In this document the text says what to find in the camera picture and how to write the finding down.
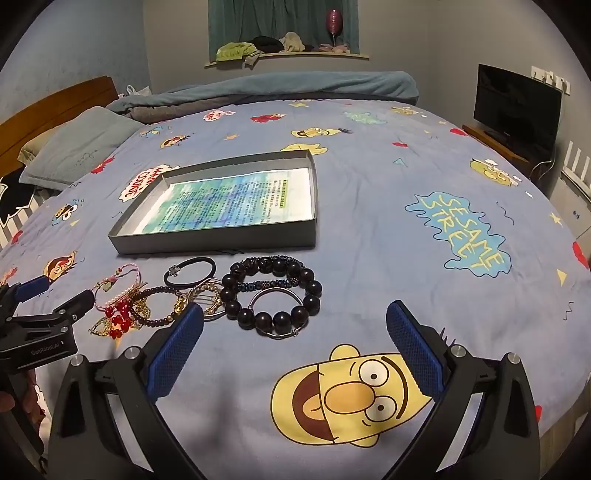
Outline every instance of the pink balloon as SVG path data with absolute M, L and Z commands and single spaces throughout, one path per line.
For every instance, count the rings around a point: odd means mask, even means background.
M 326 14 L 326 29 L 336 35 L 343 28 L 343 17 L 338 10 L 329 10 Z

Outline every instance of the cartoon face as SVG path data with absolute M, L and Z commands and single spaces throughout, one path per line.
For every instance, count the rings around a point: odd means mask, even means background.
M 470 166 L 472 170 L 480 172 L 485 177 L 488 177 L 501 185 L 504 185 L 506 187 L 510 187 L 511 185 L 517 185 L 517 182 L 513 180 L 508 173 L 504 172 L 500 168 L 495 167 L 494 165 L 490 165 L 486 162 L 473 158 L 470 162 Z
M 183 140 L 186 140 L 190 137 L 190 135 L 178 135 L 176 137 L 169 138 L 168 140 L 164 140 L 160 144 L 160 148 L 169 147 L 171 145 L 179 145 Z
M 327 129 L 322 129 L 322 128 L 318 128 L 318 127 L 312 127 L 312 128 L 308 128 L 306 130 L 292 130 L 291 134 L 294 137 L 299 137 L 299 138 L 313 138 L 313 137 L 318 137 L 319 135 L 336 135 L 339 133 L 346 133 L 346 134 L 350 134 L 352 133 L 350 130 L 346 130 L 344 128 L 339 128 L 339 129 L 334 129 L 334 128 L 327 128 Z
M 293 143 L 291 145 L 287 145 L 285 148 L 282 148 L 282 152 L 290 152 L 292 150 L 310 150 L 312 155 L 320 155 L 323 153 L 328 152 L 328 148 L 321 147 L 319 143 L 315 144 L 306 144 L 306 143 Z
M 297 443 L 372 447 L 380 433 L 414 417 L 429 400 L 399 353 L 360 356 L 353 345 L 339 345 L 330 361 L 279 379 L 271 416 Z
M 78 252 L 74 250 L 67 257 L 58 257 L 49 261 L 43 269 L 43 274 L 53 283 L 75 265 L 75 257 Z
M 51 224 L 57 225 L 60 222 L 65 222 L 72 216 L 72 213 L 74 213 L 76 210 L 78 210 L 78 202 L 77 200 L 73 200 L 72 205 L 64 205 L 53 215 L 53 218 L 51 219 Z

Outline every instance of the black hair tie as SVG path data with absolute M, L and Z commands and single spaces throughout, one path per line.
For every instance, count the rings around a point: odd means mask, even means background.
M 209 263 L 212 266 L 211 272 L 205 278 L 202 278 L 201 280 L 196 281 L 196 282 L 192 282 L 192 283 L 172 283 L 171 281 L 168 280 L 168 277 L 171 275 L 173 277 L 176 277 L 178 275 L 178 272 L 180 272 L 187 265 L 192 265 L 194 263 L 200 263 L 200 262 Z M 216 263 L 214 262 L 213 258 L 195 257 L 195 258 L 191 258 L 189 260 L 185 260 L 184 262 L 181 262 L 178 265 L 173 265 L 172 267 L 170 267 L 168 269 L 168 271 L 164 274 L 164 284 L 169 287 L 176 288 L 178 290 L 185 290 L 186 288 L 196 287 L 197 285 L 204 282 L 208 278 L 213 277 L 215 275 L 215 273 L 216 273 Z

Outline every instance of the tv stand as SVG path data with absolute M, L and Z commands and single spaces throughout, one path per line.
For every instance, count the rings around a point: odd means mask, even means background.
M 501 157 L 507 159 L 509 163 L 517 168 L 517 170 L 519 170 L 523 175 L 529 178 L 531 171 L 535 166 L 534 162 L 518 155 L 509 147 L 504 145 L 503 140 L 506 139 L 502 135 L 496 132 L 484 131 L 478 127 L 470 127 L 468 125 L 462 125 L 462 129 L 471 137 L 476 138 L 480 143 L 492 148 Z

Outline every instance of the silver bangle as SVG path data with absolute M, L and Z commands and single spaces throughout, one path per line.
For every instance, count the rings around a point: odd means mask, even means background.
M 295 293 L 293 293 L 291 290 L 289 290 L 288 288 L 283 288 L 283 287 L 271 287 L 271 288 L 266 288 L 265 290 L 260 290 L 259 292 L 257 292 L 251 302 L 248 304 L 248 308 L 253 314 L 254 314 L 254 305 L 255 302 L 260 299 L 263 295 L 266 295 L 268 293 L 271 293 L 273 291 L 279 291 L 281 293 L 285 293 L 288 294 L 291 298 L 293 298 L 298 305 L 300 305 L 301 307 L 304 306 L 304 303 L 301 301 L 301 298 L 299 298 L 298 295 L 296 295 Z M 302 328 L 304 328 L 306 325 L 308 325 L 308 319 L 306 319 L 306 321 L 303 323 L 303 325 L 292 329 L 289 333 L 283 333 L 282 335 L 276 335 L 274 333 L 269 333 L 269 332 L 264 332 L 263 330 L 260 330 L 257 328 L 257 331 L 262 333 L 263 335 L 266 335 L 269 338 L 273 338 L 275 340 L 281 340 L 284 338 L 289 338 L 289 337 L 293 337 L 293 336 L 297 336 L 300 331 L 302 330 Z

